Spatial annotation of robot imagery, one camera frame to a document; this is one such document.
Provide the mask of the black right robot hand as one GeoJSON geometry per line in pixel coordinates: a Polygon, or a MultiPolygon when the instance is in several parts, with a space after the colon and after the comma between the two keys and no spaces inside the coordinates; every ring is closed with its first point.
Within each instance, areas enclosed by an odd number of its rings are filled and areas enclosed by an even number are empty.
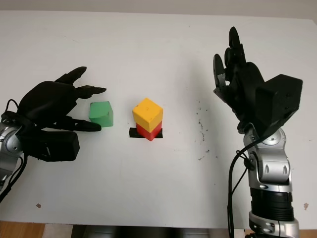
{"type": "Polygon", "coordinates": [[[222,99],[239,120],[237,129],[243,134],[248,124],[255,124],[255,90],[264,82],[259,69],[247,62],[236,28],[229,30],[229,47],[224,60],[213,57],[214,93],[222,99]]]}

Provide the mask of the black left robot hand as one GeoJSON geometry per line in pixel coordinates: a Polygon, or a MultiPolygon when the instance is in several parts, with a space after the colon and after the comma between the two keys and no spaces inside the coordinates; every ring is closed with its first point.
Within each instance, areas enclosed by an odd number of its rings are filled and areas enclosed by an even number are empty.
{"type": "Polygon", "coordinates": [[[97,132],[101,126],[86,120],[73,119],[68,113],[77,105],[78,99],[89,99],[106,88],[73,84],[87,70],[78,67],[62,75],[55,81],[44,81],[30,90],[20,101],[18,114],[25,117],[38,128],[52,128],[68,131],[97,132]]]}

